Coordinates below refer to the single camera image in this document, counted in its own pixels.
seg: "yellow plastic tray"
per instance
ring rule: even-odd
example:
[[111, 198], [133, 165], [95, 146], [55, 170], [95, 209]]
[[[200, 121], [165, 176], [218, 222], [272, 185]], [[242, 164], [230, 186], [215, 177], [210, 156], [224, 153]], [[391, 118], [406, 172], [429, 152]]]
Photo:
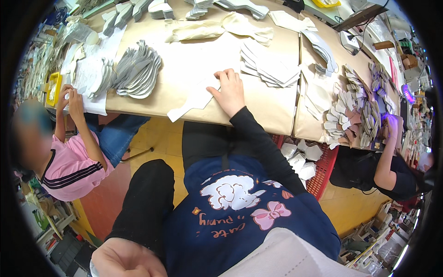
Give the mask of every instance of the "yellow plastic tray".
[[335, 7], [335, 6], [341, 6], [342, 5], [340, 3], [340, 1], [338, 1], [337, 3], [332, 4], [332, 5], [326, 5], [326, 4], [322, 3], [320, 0], [312, 0], [312, 2], [314, 2], [314, 4], [316, 4], [320, 8], [330, 8], [330, 7]]
[[60, 87], [62, 86], [62, 76], [61, 76], [60, 72], [55, 72], [55, 73], [51, 74], [51, 76], [49, 76], [48, 85], [51, 81], [55, 82], [54, 99], [53, 100], [49, 99], [50, 91], [48, 88], [48, 92], [46, 94], [46, 103], [48, 103], [51, 106], [55, 106], [55, 104], [58, 102], [58, 94], [60, 93]]

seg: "metal chair leg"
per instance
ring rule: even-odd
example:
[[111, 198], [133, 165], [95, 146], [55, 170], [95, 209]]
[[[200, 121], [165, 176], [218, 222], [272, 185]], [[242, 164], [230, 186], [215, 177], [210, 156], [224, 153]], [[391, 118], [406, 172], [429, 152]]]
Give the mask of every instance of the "metal chair leg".
[[130, 161], [132, 161], [133, 159], [136, 159], [136, 158], [138, 158], [138, 157], [140, 157], [140, 156], [143, 156], [144, 154], [149, 153], [149, 152], [154, 152], [154, 148], [151, 147], [151, 148], [149, 148], [149, 149], [146, 150], [146, 151], [143, 151], [143, 152], [141, 152], [141, 153], [138, 153], [137, 155], [134, 155], [134, 156], [129, 157], [129, 158], [127, 158], [127, 159], [121, 160], [120, 163], [121, 163], [121, 164], [125, 164], [125, 163], [130, 162]]

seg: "pink shirt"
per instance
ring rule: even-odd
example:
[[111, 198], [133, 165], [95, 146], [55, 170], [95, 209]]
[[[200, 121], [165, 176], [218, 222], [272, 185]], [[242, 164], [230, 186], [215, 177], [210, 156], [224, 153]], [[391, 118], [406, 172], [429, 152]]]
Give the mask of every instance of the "pink shirt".
[[[92, 135], [98, 143], [96, 134], [92, 132]], [[80, 134], [71, 137], [66, 143], [53, 135], [51, 151], [52, 158], [39, 181], [50, 195], [61, 201], [85, 196], [114, 170], [105, 155], [107, 171], [100, 162], [88, 157]]]

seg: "blue jeans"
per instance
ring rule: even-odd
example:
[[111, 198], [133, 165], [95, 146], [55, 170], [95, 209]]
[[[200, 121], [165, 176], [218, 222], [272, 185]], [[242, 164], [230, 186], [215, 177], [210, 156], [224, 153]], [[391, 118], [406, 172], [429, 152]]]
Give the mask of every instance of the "blue jeans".
[[121, 114], [102, 130], [99, 130], [97, 114], [85, 113], [85, 119], [89, 129], [97, 135], [101, 151], [115, 168], [138, 129], [151, 118]]

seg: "black stripe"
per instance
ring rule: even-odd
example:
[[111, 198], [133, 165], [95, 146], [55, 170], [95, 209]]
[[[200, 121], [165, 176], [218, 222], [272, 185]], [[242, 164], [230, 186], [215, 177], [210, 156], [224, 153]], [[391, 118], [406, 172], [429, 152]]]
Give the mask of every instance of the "black stripe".
[[46, 179], [46, 180], [47, 180], [48, 183], [57, 183], [57, 182], [61, 182], [61, 181], [64, 181], [64, 180], [66, 180], [66, 179], [69, 179], [69, 178], [71, 178], [71, 177], [75, 177], [76, 175], [80, 175], [80, 174], [82, 174], [82, 173], [84, 173], [84, 172], [86, 172], [86, 171], [89, 171], [89, 170], [91, 170], [92, 168], [96, 167], [99, 163], [100, 163], [100, 162], [97, 162], [96, 164], [92, 164], [92, 165], [88, 166], [87, 168], [83, 168], [83, 169], [77, 170], [77, 171], [74, 172], [74, 173], [71, 173], [71, 174], [69, 174], [69, 175], [66, 175], [66, 176], [63, 176], [63, 177], [60, 177], [60, 178], [57, 178], [57, 179], [51, 179], [51, 180]]
[[84, 176], [86, 174], [86, 176], [88, 176], [91, 172], [95, 172], [97, 170], [100, 170], [101, 168], [103, 168], [103, 166], [101, 165], [100, 162], [93, 164], [92, 166], [89, 166], [87, 169], [88, 170], [81, 170], [81, 171], [77, 171], [76, 175], [71, 176], [69, 178], [63, 178], [63, 180], [59, 181], [59, 182], [52, 182], [53, 180], [49, 180], [47, 178], [44, 179], [45, 183], [48, 183], [51, 187], [56, 187], [59, 185], [63, 185], [66, 182], [70, 182], [71, 180], [77, 179], [80, 176]]
[[61, 183], [61, 184], [57, 184], [57, 187], [53, 187], [52, 185], [47, 184], [46, 183], [46, 179], [43, 180], [43, 183], [45, 185], [47, 185], [50, 189], [60, 189], [60, 188], [69, 186], [69, 185], [71, 185], [71, 184], [73, 184], [73, 183], [75, 183], [75, 182], [77, 182], [77, 181], [79, 181], [79, 180], [81, 180], [81, 179], [83, 179], [83, 178], [85, 178], [85, 177], [87, 177], [87, 176], [89, 176], [89, 175], [91, 175], [91, 174], [101, 170], [102, 168], [103, 168], [103, 166], [100, 164], [99, 167], [96, 167], [92, 171], [86, 172], [83, 175], [78, 176], [77, 178], [70, 180], [69, 182], [64, 182], [64, 183]]
[[52, 152], [52, 157], [51, 157], [51, 159], [49, 160], [49, 163], [48, 163], [48, 165], [46, 166], [45, 171], [43, 172], [43, 175], [42, 175], [41, 180], [43, 180], [43, 178], [45, 178], [46, 171], [48, 170], [49, 166], [51, 165], [52, 161], [53, 161], [54, 158], [55, 158], [55, 149], [51, 149], [51, 152]]

